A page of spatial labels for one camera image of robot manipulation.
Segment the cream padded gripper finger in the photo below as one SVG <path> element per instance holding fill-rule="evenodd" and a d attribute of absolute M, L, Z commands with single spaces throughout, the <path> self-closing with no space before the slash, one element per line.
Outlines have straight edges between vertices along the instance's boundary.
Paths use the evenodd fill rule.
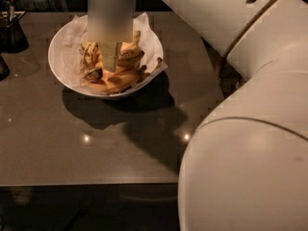
<path fill-rule="evenodd" d="M 120 42 L 101 42 L 99 44 L 102 55 L 104 69 L 110 72 L 116 71 L 118 54 L 120 52 Z"/>

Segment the white rounded gripper body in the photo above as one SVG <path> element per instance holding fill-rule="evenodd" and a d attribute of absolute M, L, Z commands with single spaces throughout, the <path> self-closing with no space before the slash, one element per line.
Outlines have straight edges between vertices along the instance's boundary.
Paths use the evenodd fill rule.
<path fill-rule="evenodd" d="M 136 0 L 88 0 L 88 39 L 131 41 L 135 7 Z"/>

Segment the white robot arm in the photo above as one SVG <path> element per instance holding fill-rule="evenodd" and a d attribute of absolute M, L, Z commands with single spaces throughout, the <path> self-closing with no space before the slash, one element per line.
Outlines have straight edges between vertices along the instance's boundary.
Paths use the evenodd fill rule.
<path fill-rule="evenodd" d="M 246 79 L 186 148 L 181 231 L 308 231 L 307 4 L 162 1 Z"/>

